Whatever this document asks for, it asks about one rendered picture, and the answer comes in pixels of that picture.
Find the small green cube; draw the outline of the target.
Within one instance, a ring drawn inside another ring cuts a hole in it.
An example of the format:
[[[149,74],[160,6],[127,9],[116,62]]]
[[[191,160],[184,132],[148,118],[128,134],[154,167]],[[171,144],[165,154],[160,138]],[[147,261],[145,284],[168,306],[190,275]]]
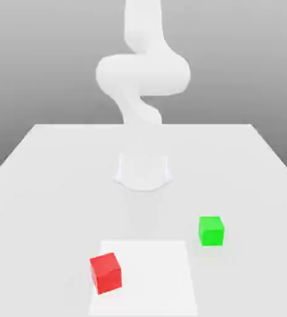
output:
[[[201,216],[198,235],[202,246],[223,246],[225,228],[219,216]]]

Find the small red cube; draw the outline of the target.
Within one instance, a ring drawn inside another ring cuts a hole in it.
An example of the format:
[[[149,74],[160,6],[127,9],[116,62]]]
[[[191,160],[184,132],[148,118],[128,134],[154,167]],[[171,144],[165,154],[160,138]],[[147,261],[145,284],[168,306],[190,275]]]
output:
[[[114,253],[90,258],[89,262],[92,281],[99,295],[122,287],[121,266]]]

